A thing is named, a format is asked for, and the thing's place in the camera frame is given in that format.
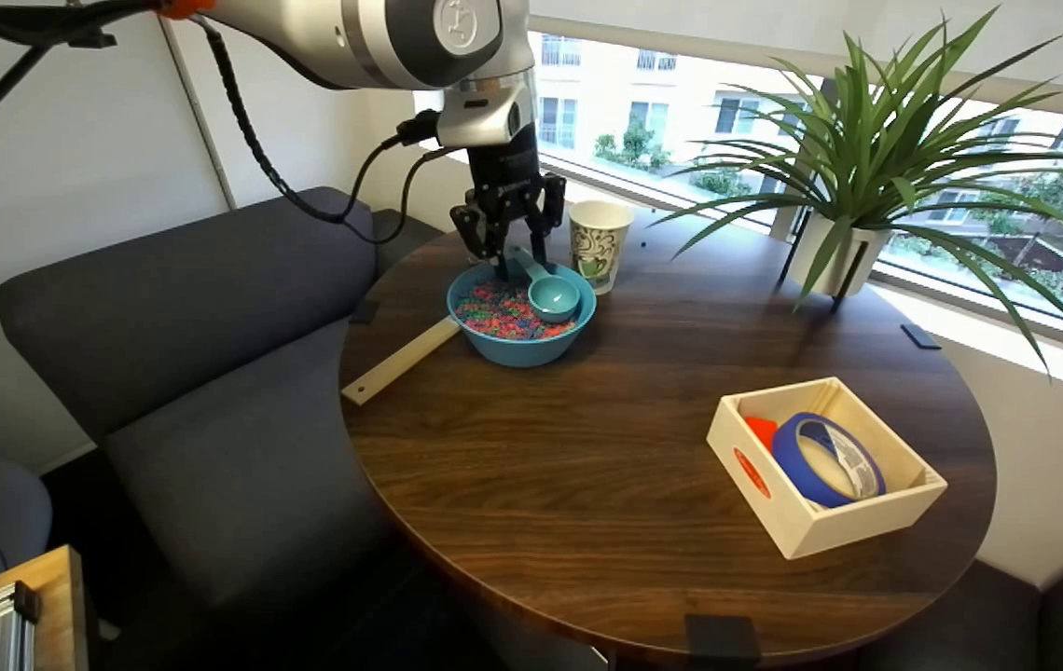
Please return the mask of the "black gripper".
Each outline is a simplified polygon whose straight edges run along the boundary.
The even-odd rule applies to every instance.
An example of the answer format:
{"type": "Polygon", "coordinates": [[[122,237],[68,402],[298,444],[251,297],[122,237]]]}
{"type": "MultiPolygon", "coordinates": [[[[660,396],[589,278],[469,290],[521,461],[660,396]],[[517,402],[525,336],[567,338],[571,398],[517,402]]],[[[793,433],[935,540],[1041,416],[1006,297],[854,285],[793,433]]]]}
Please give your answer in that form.
{"type": "Polygon", "coordinates": [[[505,251],[505,222],[525,219],[533,259],[556,267],[548,233],[563,219],[567,177],[542,166],[538,128],[521,128],[509,146],[474,146],[469,177],[465,202],[450,208],[465,251],[491,259],[505,251]]]}

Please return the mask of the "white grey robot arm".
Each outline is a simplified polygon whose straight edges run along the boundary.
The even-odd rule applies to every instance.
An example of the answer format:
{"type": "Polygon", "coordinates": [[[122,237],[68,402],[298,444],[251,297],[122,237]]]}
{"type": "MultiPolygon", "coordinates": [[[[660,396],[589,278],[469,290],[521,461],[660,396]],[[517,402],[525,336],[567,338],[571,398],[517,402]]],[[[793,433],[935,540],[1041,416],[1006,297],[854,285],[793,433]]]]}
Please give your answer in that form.
{"type": "Polygon", "coordinates": [[[465,202],[450,222],[474,257],[501,257],[511,222],[533,257],[563,219],[560,173],[538,159],[533,44],[525,0],[51,0],[0,2],[0,37],[22,54],[0,73],[0,101],[57,44],[106,47],[127,14],[233,27],[330,88],[440,88],[392,141],[436,139],[469,155],[465,202]]]}

